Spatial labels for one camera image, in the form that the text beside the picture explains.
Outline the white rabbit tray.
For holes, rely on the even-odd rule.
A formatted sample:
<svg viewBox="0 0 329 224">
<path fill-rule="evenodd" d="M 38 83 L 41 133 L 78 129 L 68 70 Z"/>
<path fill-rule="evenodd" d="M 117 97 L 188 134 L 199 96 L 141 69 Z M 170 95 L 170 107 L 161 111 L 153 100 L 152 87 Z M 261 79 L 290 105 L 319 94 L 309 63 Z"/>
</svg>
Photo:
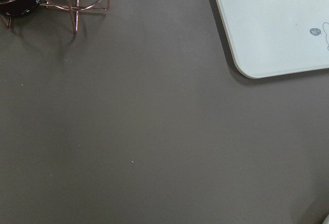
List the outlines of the white rabbit tray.
<svg viewBox="0 0 329 224">
<path fill-rule="evenodd" d="M 216 0 L 234 64 L 251 79 L 328 68 L 328 0 Z"/>
</svg>

